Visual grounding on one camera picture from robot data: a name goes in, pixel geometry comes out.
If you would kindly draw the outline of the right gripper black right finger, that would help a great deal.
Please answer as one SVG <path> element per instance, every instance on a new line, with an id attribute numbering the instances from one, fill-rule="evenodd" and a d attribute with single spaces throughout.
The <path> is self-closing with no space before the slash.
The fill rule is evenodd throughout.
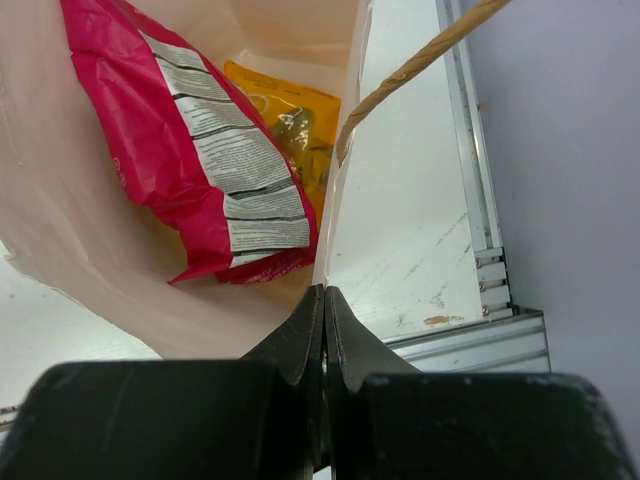
<path id="1" fill-rule="evenodd" d="M 336 479 L 635 479 L 607 402 L 582 377 L 425 373 L 325 292 Z"/>

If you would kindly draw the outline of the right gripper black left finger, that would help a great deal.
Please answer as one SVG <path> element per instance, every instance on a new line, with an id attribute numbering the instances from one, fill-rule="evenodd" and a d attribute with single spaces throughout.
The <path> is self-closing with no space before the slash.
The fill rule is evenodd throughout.
<path id="1" fill-rule="evenodd" d="M 5 479 L 310 479 L 324 465 L 324 290 L 237 360 L 75 362 L 31 387 Z"/>

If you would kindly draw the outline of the white paper bag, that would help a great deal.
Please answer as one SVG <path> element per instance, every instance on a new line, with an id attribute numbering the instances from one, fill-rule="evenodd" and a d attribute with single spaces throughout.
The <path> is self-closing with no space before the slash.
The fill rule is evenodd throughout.
<path id="1" fill-rule="evenodd" d="M 1 261 L 44 285 L 33 333 L 83 340 L 103 318 L 165 358 L 237 357 L 314 281 L 384 338 L 481 319 L 444 57 L 359 125 L 324 220 L 313 266 L 264 284 L 174 284 L 184 252 L 127 199 L 60 4 L 2 3 Z"/>

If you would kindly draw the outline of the pink snack bag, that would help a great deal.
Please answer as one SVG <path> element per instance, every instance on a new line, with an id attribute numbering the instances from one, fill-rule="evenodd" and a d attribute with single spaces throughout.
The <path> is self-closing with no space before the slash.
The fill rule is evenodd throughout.
<path id="1" fill-rule="evenodd" d="M 314 209 L 251 101 L 125 1 L 61 5 L 71 59 L 128 197 L 175 229 L 182 280 L 261 283 L 314 262 Z"/>

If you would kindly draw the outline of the orange Lot 100 gummy bag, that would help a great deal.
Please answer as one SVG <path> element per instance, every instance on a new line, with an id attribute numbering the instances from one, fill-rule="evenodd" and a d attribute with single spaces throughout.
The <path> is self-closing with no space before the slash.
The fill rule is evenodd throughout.
<path id="1" fill-rule="evenodd" d="M 232 61 L 224 73 L 261 113 L 321 221 L 341 100 Z"/>

